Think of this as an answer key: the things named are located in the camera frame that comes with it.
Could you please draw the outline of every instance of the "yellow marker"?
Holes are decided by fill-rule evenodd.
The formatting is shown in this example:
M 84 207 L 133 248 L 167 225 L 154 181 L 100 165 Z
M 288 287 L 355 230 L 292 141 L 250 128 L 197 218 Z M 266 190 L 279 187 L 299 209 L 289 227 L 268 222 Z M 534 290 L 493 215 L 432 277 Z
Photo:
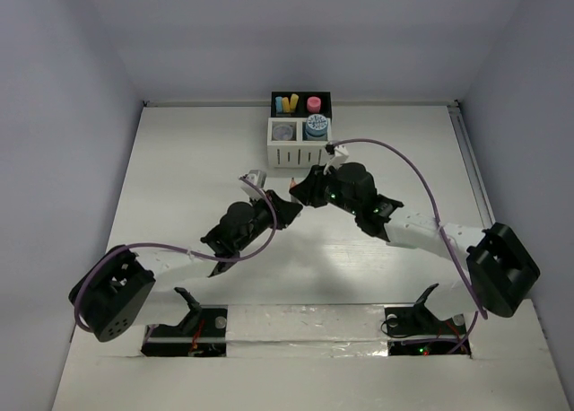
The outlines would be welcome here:
M 283 113 L 291 113 L 291 110 L 289 109 L 289 99 L 287 97 L 283 97 L 282 104 Z
M 291 94 L 291 103 L 289 103 L 289 109 L 295 111 L 297 109 L 297 101 L 299 101 L 299 95 Z

